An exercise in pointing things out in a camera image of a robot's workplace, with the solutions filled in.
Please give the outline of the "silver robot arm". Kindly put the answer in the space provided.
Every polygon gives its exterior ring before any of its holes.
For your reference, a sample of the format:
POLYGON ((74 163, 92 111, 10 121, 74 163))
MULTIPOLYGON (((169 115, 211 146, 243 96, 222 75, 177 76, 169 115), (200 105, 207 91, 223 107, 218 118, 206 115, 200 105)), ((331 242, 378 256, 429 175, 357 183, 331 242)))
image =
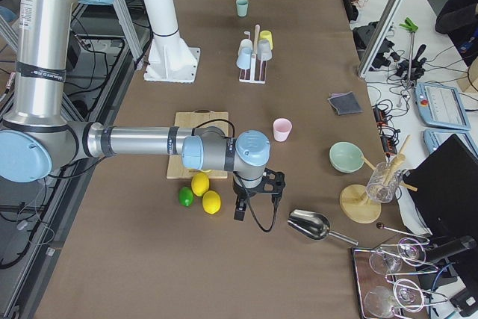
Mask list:
POLYGON ((21 0, 13 107, 1 127, 1 176, 32 182, 83 158, 178 155, 186 168, 233 173, 235 219, 268 193, 278 205, 285 176, 267 168, 270 142, 259 131, 228 137, 218 128, 104 126, 61 115, 72 8, 114 0, 21 0))

